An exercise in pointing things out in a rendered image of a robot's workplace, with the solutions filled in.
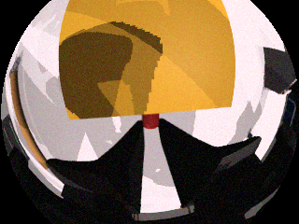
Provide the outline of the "red cylinder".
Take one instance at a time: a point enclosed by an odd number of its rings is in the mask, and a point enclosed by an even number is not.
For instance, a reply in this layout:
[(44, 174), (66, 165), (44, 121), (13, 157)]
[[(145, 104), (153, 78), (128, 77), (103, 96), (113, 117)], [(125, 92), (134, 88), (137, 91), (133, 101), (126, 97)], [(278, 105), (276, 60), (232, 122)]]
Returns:
[(160, 113), (145, 113), (145, 115), (142, 115), (142, 122), (145, 128), (150, 130), (157, 128), (160, 126)]

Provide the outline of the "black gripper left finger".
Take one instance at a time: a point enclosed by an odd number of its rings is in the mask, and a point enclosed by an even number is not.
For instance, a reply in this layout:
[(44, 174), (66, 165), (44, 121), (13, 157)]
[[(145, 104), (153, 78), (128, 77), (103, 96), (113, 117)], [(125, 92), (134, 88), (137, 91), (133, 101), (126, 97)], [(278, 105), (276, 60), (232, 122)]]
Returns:
[(112, 149), (96, 161), (63, 161), (50, 158), (46, 165), (64, 184), (93, 193), (111, 195), (141, 214), (145, 134), (139, 119)]

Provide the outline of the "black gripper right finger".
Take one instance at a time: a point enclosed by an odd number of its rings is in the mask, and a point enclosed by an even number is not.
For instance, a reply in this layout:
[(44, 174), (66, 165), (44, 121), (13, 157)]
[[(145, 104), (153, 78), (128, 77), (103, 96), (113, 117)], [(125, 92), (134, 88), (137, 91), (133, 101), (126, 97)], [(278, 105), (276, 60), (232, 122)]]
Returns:
[(167, 119), (160, 119), (158, 130), (183, 209), (194, 205), (195, 199), (210, 186), (217, 175), (257, 152), (262, 141), (260, 135), (254, 135), (243, 142), (214, 147), (192, 137)]

